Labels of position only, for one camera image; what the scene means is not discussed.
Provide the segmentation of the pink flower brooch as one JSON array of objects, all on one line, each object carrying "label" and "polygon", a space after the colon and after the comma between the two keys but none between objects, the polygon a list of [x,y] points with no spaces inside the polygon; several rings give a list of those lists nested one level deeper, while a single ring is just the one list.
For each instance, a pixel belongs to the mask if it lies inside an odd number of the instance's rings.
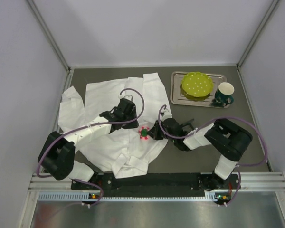
[{"label": "pink flower brooch", "polygon": [[148,131],[149,131],[149,127],[145,127],[145,126],[142,126],[138,133],[140,135],[140,139],[141,140],[148,140],[149,139],[149,135],[148,135]]}]

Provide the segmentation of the white shirt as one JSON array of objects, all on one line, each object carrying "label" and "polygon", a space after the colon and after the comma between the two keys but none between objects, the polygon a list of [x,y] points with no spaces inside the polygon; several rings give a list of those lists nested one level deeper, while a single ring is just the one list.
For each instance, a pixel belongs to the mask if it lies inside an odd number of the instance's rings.
[{"label": "white shirt", "polygon": [[142,126],[154,126],[159,109],[168,105],[165,86],[157,73],[145,74],[142,78],[129,77],[86,86],[85,98],[74,87],[62,94],[58,125],[69,132],[93,121],[100,113],[109,111],[119,103],[119,94],[132,95],[137,113],[138,128],[120,129],[104,135],[81,147],[79,151],[102,171],[112,171],[116,178],[145,175],[149,163],[165,148],[167,140],[156,141],[149,137],[141,140],[138,133]]}]

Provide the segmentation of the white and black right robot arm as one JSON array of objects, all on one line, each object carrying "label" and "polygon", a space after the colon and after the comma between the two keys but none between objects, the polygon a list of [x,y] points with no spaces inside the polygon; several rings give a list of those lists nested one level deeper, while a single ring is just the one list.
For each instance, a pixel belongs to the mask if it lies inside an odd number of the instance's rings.
[{"label": "white and black right robot arm", "polygon": [[192,122],[192,119],[183,124],[179,124],[173,118],[157,120],[147,134],[154,140],[170,140],[181,151],[192,151],[207,145],[214,146],[220,153],[220,158],[209,183],[223,183],[230,177],[252,142],[252,134],[225,118],[215,120],[200,130],[194,128]]}]

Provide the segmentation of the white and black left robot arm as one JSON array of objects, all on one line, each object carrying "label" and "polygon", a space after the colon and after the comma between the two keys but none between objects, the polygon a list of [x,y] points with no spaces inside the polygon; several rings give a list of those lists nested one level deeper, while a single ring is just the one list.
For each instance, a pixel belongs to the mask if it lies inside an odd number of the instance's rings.
[{"label": "white and black left robot arm", "polygon": [[102,112],[93,121],[67,133],[51,132],[38,157],[38,169],[43,167],[57,181],[65,178],[88,182],[94,171],[75,161],[75,153],[97,138],[119,129],[138,127],[136,106],[130,96],[121,98],[118,106]]}]

